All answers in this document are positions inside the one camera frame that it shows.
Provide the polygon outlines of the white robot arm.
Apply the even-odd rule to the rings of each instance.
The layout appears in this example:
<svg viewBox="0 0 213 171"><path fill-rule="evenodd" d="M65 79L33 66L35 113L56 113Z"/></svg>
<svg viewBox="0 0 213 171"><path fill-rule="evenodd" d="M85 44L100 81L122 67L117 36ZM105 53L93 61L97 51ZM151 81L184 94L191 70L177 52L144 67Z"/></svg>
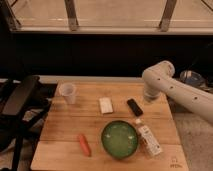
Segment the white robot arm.
<svg viewBox="0 0 213 171"><path fill-rule="evenodd" d="M153 101L163 92L213 125L213 94L175 80L174 73L174 65L166 60L145 69L142 73L144 98Z"/></svg>

